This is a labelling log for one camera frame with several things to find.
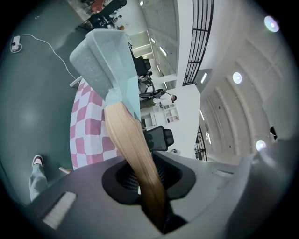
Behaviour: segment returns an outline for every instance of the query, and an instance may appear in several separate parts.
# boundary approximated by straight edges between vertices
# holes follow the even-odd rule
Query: power outlet
[[[19,35],[15,36],[13,38],[13,42],[11,44],[11,50],[12,51],[18,51],[20,49],[20,47],[21,47],[21,45],[20,45],[20,38],[21,37]]]

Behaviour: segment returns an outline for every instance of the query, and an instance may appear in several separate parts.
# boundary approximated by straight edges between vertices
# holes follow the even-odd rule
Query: white sneaker
[[[43,167],[43,157],[41,157],[40,155],[35,155],[32,161],[32,166],[36,164],[39,164]]]

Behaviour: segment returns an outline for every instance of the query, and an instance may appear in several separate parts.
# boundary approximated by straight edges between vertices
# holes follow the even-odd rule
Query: black metal railing
[[[214,12],[214,0],[193,0],[193,32],[183,85],[193,84],[206,52]]]
[[[201,128],[198,124],[196,142],[195,142],[195,157],[198,160],[207,161],[205,141],[202,136]]]

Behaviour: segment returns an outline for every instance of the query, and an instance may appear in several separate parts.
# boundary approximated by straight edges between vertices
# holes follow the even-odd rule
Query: person's leg
[[[153,107],[155,105],[153,100],[154,100],[153,98],[150,98],[150,99],[144,99],[144,100],[139,101],[140,109]]]
[[[32,162],[32,173],[29,179],[30,199],[33,201],[48,187],[47,178],[43,171],[43,157],[36,155]]]

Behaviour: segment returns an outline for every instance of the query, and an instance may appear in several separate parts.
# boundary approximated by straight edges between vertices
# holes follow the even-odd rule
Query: gray floor
[[[65,0],[49,0],[28,14],[14,35],[49,42],[78,77],[69,55],[85,38],[86,32],[75,30],[81,22]],[[59,166],[71,168],[69,130],[77,89],[69,86],[73,78],[47,44],[30,36],[22,36],[21,44],[15,54],[7,45],[0,60],[0,172],[10,193],[28,204],[34,155],[44,157],[50,184],[63,176]]]

